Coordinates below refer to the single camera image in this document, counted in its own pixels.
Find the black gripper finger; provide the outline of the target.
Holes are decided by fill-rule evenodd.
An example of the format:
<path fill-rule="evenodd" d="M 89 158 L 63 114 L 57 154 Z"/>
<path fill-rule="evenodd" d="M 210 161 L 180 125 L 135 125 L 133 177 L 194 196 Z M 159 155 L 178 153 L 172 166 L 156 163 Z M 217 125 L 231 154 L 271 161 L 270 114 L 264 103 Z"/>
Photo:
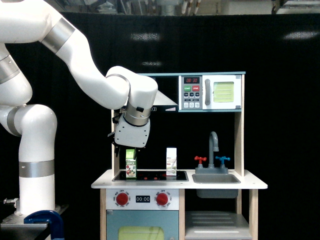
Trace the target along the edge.
<path fill-rule="evenodd" d="M 133 159 L 136 160 L 137 159 L 137 148 L 135 147 L 133 150 Z"/>
<path fill-rule="evenodd" d="M 115 157 L 119 156 L 119 152 L 120 152 L 120 147 L 115 145 L 114 146 L 114 155 L 115 155 Z"/>

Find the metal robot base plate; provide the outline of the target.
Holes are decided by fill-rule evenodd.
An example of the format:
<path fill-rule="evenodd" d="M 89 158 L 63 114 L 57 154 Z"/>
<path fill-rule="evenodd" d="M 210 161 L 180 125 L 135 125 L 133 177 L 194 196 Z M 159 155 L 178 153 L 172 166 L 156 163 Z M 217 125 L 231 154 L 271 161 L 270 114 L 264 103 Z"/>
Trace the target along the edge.
<path fill-rule="evenodd" d="M 67 204 L 56 205 L 55 211 L 62 217 L 68 208 Z M 48 223 L 24 224 L 27 215 L 14 213 L 0 223 L 0 238 L 2 240 L 51 240 L 50 226 Z"/>

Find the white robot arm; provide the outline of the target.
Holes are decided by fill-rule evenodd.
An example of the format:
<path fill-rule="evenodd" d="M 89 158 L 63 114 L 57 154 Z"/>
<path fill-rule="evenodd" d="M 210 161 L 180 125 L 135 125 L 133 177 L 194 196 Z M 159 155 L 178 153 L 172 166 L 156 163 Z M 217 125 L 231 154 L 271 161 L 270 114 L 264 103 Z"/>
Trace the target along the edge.
<path fill-rule="evenodd" d="M 98 213 L 98 194 L 89 181 L 102 165 L 102 134 L 106 132 L 105 107 L 122 103 L 125 82 L 105 78 L 112 64 L 134 70 L 138 59 L 149 56 L 153 45 L 141 37 L 155 35 L 158 20 L 147 16 L 72 13 L 68 25 L 73 33 L 57 53 L 43 46 L 43 40 L 60 20 L 66 20 L 43 0 L 0 4 L 0 51 L 13 56 L 14 72 L 0 81 L 0 195 L 16 197 L 25 193 L 27 209 L 53 206 L 51 198 L 38 197 L 39 188 L 29 191 L 19 185 L 18 160 L 56 160 L 57 199 L 69 202 L 72 217 Z M 20 123 L 14 120 L 17 136 L 7 125 L 15 107 L 46 109 L 58 118 L 57 154 L 41 154 L 42 140 L 34 153 L 18 154 L 28 146 Z"/>

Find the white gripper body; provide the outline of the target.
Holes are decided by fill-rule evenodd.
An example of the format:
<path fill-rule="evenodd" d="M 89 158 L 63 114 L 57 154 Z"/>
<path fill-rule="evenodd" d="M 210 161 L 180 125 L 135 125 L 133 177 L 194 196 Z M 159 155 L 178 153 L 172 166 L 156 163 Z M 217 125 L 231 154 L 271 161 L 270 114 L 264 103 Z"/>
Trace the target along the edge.
<path fill-rule="evenodd" d="M 115 127 L 114 141 L 118 145 L 144 148 L 150 133 L 150 120 L 144 126 L 133 126 L 122 115 Z"/>

